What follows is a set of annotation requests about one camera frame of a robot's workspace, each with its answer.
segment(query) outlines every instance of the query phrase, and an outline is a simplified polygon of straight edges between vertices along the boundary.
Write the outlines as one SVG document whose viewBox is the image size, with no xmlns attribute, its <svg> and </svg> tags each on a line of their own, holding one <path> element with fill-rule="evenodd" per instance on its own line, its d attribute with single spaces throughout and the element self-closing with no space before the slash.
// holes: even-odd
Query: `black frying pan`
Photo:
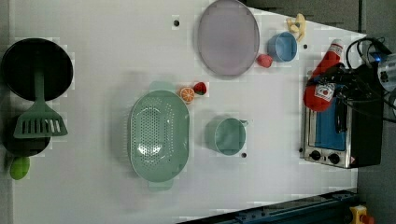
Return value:
<svg viewBox="0 0 396 224">
<path fill-rule="evenodd" d="M 11 90 L 21 98 L 35 100 L 34 58 L 43 62 L 45 100 L 62 95 L 73 79 L 73 64 L 57 44 L 40 38 L 18 41 L 6 52 L 1 74 Z"/>
</svg>

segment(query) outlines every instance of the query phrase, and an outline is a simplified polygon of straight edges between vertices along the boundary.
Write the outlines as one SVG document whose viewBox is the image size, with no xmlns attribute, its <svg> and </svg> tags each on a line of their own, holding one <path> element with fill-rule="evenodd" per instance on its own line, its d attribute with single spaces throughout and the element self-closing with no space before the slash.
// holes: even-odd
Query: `green lime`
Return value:
<svg viewBox="0 0 396 224">
<path fill-rule="evenodd" d="M 11 164 L 10 174 L 15 180 L 24 178 L 29 172 L 30 159 L 29 157 L 16 157 Z"/>
</svg>

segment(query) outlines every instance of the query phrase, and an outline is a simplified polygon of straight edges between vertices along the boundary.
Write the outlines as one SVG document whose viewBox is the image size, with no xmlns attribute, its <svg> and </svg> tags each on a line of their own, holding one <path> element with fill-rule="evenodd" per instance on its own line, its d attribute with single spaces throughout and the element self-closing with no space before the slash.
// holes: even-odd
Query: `oven window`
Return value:
<svg viewBox="0 0 396 224">
<path fill-rule="evenodd" d="M 315 147 L 333 150 L 346 150 L 346 133 L 337 133 L 335 130 L 335 99 L 324 112 L 317 113 Z"/>
</svg>

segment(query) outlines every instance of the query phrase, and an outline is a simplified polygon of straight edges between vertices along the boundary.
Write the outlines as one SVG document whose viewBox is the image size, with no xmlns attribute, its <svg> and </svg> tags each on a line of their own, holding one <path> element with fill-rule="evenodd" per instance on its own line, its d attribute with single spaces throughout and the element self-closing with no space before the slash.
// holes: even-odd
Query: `white table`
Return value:
<svg viewBox="0 0 396 224">
<path fill-rule="evenodd" d="M 214 76 L 195 47 L 207 0 L 10 0 L 11 42 L 55 37 L 75 60 L 75 80 L 52 102 L 69 135 L 52 138 L 14 183 L 14 223 L 174 223 L 357 187 L 357 170 L 300 159 L 304 78 L 335 38 L 362 35 L 309 22 L 291 63 L 254 64 L 241 77 Z M 286 17 L 252 9 L 261 52 L 286 31 Z M 179 18 L 179 28 L 173 20 Z M 127 120 L 153 80 L 210 82 L 188 106 L 190 157 L 174 186 L 150 192 L 127 156 Z M 11 94 L 19 109 L 28 103 Z M 216 115 L 248 119 L 247 157 L 207 149 L 203 128 Z"/>
</svg>

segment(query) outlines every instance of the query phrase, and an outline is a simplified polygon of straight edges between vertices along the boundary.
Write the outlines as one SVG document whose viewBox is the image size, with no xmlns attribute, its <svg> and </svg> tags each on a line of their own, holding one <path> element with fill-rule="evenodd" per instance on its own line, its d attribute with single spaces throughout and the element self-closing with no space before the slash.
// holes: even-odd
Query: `red object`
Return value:
<svg viewBox="0 0 396 224">
<path fill-rule="evenodd" d="M 204 82 L 198 82 L 194 86 L 194 92 L 197 93 L 198 95 L 205 95 L 206 93 L 206 85 Z"/>
<path fill-rule="evenodd" d="M 340 39 L 335 39 L 327 50 L 327 53 L 324 55 L 322 61 L 318 64 L 318 67 L 314 70 L 310 79 L 324 73 L 329 67 L 338 64 L 340 62 L 342 52 L 342 41 Z M 334 84 L 327 86 L 307 86 L 304 92 L 305 106 L 314 111 L 325 111 L 332 104 L 333 90 Z"/>
<path fill-rule="evenodd" d="M 271 67 L 272 61 L 273 61 L 273 59 L 271 58 L 271 56 L 266 55 L 266 54 L 261 54 L 257 58 L 257 63 L 259 65 L 261 65 L 262 67 L 266 67 L 266 68 Z"/>
<path fill-rule="evenodd" d="M 367 215 L 361 216 L 361 222 L 363 222 L 364 224 L 375 224 L 374 218 Z"/>
</svg>

